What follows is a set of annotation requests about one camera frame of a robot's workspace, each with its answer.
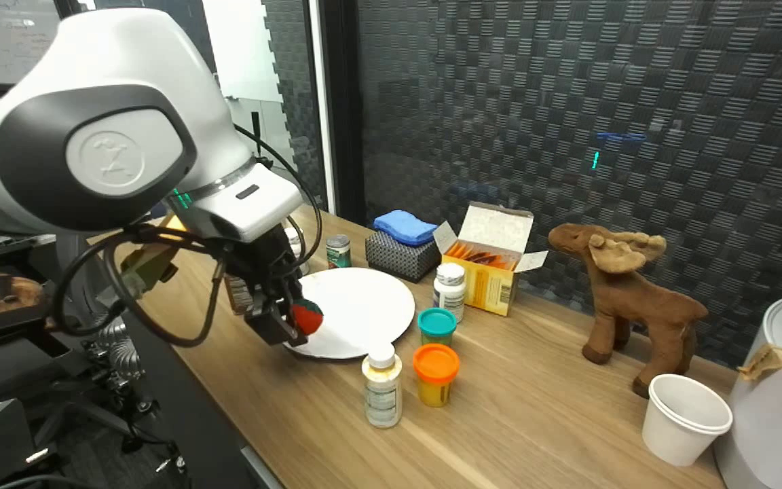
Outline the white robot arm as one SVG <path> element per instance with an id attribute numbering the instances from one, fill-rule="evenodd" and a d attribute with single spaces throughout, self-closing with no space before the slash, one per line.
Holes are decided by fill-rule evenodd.
<path id="1" fill-rule="evenodd" d="M 72 14 L 0 95 L 0 234 L 124 228 L 159 202 L 247 285 L 266 344 L 319 327 L 283 231 L 299 187 L 253 156 L 186 33 L 154 10 Z"/>

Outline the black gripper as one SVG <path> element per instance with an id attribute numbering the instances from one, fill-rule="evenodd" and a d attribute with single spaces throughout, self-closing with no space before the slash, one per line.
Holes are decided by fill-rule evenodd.
<path id="1" fill-rule="evenodd" d="M 243 312 L 250 330 L 266 344 L 294 344 L 294 327 L 279 316 L 299 297 L 299 255 L 283 227 L 272 227 L 256 242 L 224 242 L 224 289 L 230 308 Z"/>

